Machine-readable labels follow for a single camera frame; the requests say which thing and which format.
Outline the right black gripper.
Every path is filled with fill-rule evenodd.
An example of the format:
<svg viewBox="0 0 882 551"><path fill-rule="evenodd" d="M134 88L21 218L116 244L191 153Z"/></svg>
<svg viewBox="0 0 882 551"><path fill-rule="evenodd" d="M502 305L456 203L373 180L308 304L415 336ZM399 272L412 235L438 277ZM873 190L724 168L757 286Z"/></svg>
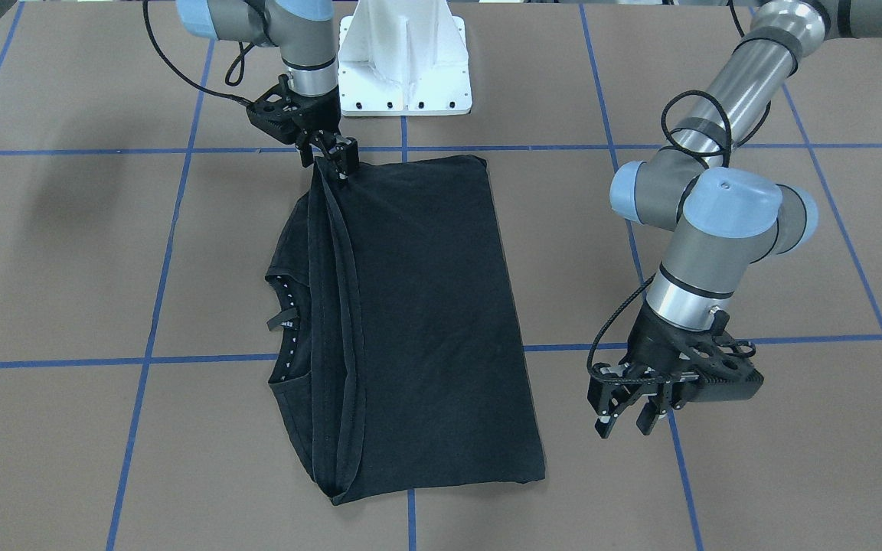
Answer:
<svg viewBox="0 0 882 551"><path fill-rule="evenodd" d="M334 168L339 179L347 179L358 169L358 141L340 133L341 101L339 88L319 96L289 91L292 121L299 129L295 146L302 167L315 163L315 146L323 154L334 154Z"/></svg>

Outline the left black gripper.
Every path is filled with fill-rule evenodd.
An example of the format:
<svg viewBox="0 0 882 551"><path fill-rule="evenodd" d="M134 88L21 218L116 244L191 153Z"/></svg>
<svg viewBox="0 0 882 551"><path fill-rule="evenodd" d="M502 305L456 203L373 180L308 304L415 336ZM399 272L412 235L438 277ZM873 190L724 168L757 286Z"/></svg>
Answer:
<svg viewBox="0 0 882 551"><path fill-rule="evenodd" d="M598 330L588 352L588 402L597 416L596 432L608 439L617 419L645 397L647 403L636 419L642 435L651 435L659 419L669 410L680 410L687 403L678 391L695 374L682 372L680 352L690 329L677 328L643 305L628 336L626 355L616 364L596 362L595 356L603 335L628 307L622 303Z"/></svg>

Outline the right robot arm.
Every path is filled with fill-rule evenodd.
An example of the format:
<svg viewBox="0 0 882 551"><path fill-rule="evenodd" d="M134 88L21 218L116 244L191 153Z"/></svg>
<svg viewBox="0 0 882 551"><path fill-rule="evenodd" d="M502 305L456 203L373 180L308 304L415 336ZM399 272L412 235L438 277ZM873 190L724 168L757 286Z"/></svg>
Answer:
<svg viewBox="0 0 882 551"><path fill-rule="evenodd" d="M178 1L176 11L190 34L279 48L285 67L276 84L244 106L251 125L294 145L303 166L318 148L338 178L358 169L358 143L340 133L337 31L330 1Z"/></svg>

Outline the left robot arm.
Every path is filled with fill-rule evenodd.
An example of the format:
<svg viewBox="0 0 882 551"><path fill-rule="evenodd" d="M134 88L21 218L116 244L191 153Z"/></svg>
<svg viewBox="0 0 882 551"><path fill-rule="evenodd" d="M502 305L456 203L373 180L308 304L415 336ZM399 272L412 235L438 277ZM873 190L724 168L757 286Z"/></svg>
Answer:
<svg viewBox="0 0 882 551"><path fill-rule="evenodd" d="M689 403L752 398L763 385L756 348L726 331L728 304L746 269L790 253L818 226L818 205L801 188L733 167L773 97L824 41L882 38L882 1L763 1L739 44L688 115L670 126L650 161L616 171L609 202L629 222L669 230L657 271L635 290L644 302L616 365L588 358L587 398L598 435L639 400L636 425Z"/></svg>

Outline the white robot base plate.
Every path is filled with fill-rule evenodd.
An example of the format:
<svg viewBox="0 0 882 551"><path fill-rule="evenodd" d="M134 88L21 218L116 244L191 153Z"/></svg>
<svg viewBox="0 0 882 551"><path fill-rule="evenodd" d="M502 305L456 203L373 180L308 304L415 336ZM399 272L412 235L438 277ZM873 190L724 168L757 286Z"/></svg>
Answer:
<svg viewBox="0 0 882 551"><path fill-rule="evenodd" d="M472 111L466 23L446 1L361 1L338 29L343 116Z"/></svg>

